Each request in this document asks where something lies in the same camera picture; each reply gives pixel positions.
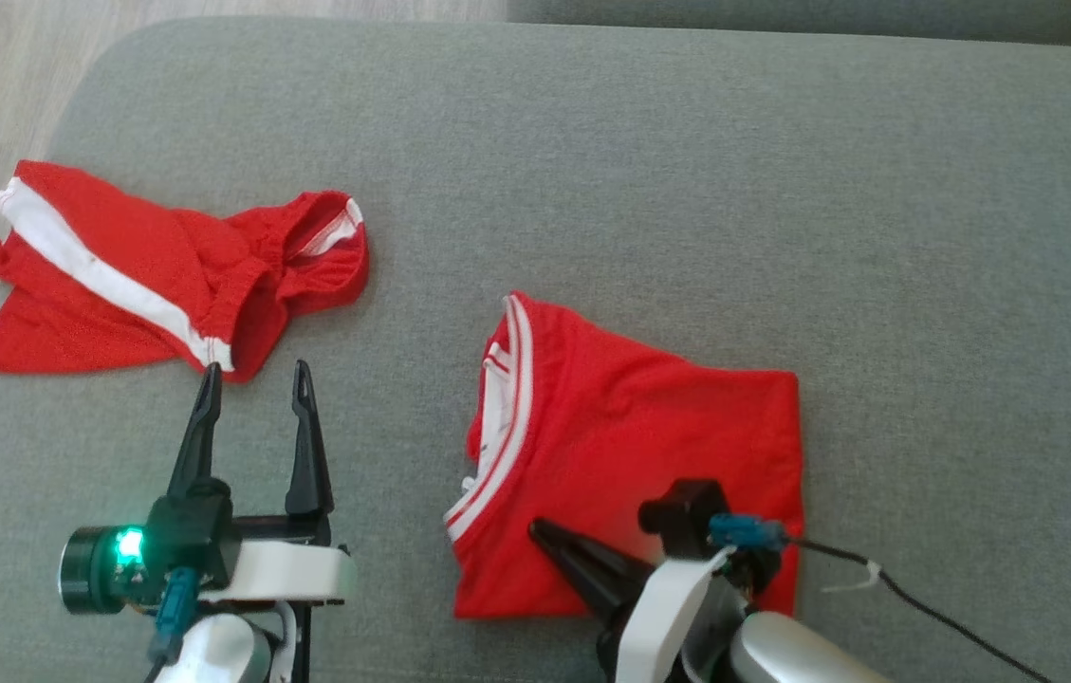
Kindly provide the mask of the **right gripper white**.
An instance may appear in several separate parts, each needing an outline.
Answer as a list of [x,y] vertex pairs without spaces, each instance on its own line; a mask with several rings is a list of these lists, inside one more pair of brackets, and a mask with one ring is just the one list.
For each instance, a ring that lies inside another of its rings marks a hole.
[[605,625],[636,603],[621,628],[607,683],[718,683],[725,678],[722,657],[748,608],[748,598],[729,580],[730,553],[708,561],[669,559],[654,570],[635,555],[546,518],[532,520],[527,535]]

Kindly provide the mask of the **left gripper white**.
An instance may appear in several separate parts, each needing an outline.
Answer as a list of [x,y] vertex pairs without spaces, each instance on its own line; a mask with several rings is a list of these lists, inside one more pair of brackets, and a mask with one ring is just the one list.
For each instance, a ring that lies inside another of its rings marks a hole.
[[[213,441],[222,411],[222,368],[206,367],[176,455],[168,496],[231,498],[212,475]],[[227,586],[203,578],[198,599],[233,611],[263,611],[274,602],[323,606],[353,593],[357,568],[348,549],[326,545],[335,509],[323,429],[310,364],[295,364],[292,411],[298,418],[295,458],[285,515],[240,516],[243,543]],[[72,532],[59,563],[59,597],[70,614],[117,614],[124,608],[154,614],[170,572],[149,570],[141,525],[85,526]]]

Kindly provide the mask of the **red Bulls basketball jersey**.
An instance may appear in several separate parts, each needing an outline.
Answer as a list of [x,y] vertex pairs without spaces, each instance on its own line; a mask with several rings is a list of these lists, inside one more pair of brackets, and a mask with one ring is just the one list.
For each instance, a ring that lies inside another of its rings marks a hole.
[[466,455],[476,471],[444,513],[461,619],[582,617],[529,523],[657,563],[637,511],[674,480],[716,480],[735,513],[804,529],[794,373],[699,366],[522,291],[484,347]]

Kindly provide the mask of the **red shorts with white stripe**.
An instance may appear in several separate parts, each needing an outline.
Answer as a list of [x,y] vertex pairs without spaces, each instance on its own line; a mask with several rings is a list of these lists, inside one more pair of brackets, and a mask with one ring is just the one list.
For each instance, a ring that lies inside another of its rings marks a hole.
[[0,213],[0,375],[179,360],[248,383],[296,317],[348,306],[369,280],[366,222],[335,189],[215,216],[24,160]]

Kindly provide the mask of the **grey sofa seat cushion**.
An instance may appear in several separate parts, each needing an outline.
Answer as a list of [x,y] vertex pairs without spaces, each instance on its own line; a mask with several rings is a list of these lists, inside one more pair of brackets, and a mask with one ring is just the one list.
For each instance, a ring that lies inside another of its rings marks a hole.
[[513,289],[796,373],[808,536],[1071,683],[1071,47],[183,19],[99,58],[46,160],[364,209],[364,295],[290,327],[215,437],[236,509],[281,509],[310,362],[360,570],[314,683],[601,683],[587,619],[452,616],[441,514]]

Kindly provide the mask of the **grey sofa back cushion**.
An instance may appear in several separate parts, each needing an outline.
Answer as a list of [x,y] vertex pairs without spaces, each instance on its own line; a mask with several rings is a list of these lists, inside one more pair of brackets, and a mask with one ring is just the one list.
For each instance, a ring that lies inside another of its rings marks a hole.
[[1071,45],[1071,0],[506,0],[506,18]]

